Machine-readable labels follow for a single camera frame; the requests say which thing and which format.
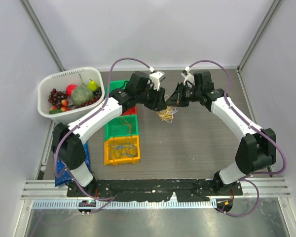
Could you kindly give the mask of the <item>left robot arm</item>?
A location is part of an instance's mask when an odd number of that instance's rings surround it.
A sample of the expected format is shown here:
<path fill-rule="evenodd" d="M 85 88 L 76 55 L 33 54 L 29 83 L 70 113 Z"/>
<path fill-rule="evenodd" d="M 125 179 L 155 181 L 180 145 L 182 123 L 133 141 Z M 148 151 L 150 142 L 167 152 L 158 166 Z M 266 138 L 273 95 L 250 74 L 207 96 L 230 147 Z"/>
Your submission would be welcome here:
<path fill-rule="evenodd" d="M 128 82 L 108 94 L 107 98 L 83 117 L 64 125 L 59 123 L 53 131 L 52 152 L 54 162 L 60 160 L 84 197 L 95 194 L 96 180 L 85 163 L 83 145 L 109 121 L 122 115 L 137 104 L 153 111 L 166 109 L 165 89 L 160 86 L 165 73 L 155 71 L 149 75 L 134 72 Z"/>

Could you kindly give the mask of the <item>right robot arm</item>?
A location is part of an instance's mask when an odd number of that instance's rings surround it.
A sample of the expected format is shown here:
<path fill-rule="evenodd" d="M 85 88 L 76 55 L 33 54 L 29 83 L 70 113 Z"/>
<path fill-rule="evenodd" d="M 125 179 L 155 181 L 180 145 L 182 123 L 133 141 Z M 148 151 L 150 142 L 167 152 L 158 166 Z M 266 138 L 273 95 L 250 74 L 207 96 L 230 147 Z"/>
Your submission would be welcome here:
<path fill-rule="evenodd" d="M 276 148 L 272 144 L 276 140 L 275 132 L 270 128 L 263 129 L 245 116 L 223 89 L 215 88 L 209 71 L 200 70 L 191 74 L 183 70 L 182 76 L 185 80 L 178 83 L 166 104 L 187 107 L 190 102 L 199 102 L 219 117 L 240 142 L 235 161 L 214 174 L 215 193 L 226 194 L 239 179 L 276 162 Z"/>

